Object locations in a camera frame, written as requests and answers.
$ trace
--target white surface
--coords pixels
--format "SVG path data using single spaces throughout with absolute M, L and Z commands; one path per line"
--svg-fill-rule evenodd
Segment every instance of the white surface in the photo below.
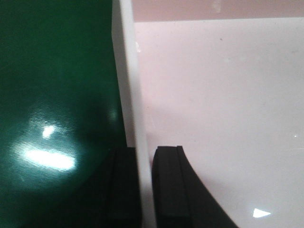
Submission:
M 302 228 L 304 19 L 135 30 L 150 159 L 158 145 L 182 145 L 240 228 Z
M 127 144 L 135 145 L 136 148 L 143 226 L 155 228 L 151 169 L 143 122 L 131 0 L 113 0 L 112 38 Z
M 133 0 L 135 21 L 303 17 L 304 0 Z

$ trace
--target glossy green surface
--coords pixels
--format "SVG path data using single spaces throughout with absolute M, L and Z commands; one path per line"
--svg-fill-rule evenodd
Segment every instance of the glossy green surface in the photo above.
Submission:
M 125 146 L 111 0 L 0 1 L 0 228 L 66 198 Z

